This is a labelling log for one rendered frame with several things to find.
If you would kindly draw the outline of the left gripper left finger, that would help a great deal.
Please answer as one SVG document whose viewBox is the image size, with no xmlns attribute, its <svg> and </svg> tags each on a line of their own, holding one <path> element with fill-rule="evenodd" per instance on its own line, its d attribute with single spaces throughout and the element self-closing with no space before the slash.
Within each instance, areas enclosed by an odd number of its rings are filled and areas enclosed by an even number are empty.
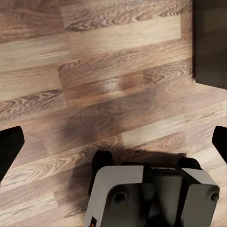
<svg viewBox="0 0 227 227">
<path fill-rule="evenodd" d="M 21 126 L 0 131 L 0 182 L 25 143 Z"/>
</svg>

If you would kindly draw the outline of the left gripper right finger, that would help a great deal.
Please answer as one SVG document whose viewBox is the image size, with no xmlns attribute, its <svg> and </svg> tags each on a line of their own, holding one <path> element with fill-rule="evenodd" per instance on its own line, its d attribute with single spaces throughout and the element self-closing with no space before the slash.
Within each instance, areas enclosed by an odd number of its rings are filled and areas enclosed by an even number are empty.
<svg viewBox="0 0 227 227">
<path fill-rule="evenodd" d="M 216 126 L 213 137 L 212 143 L 224 159 L 227 164 L 227 128 L 222 126 Z"/>
</svg>

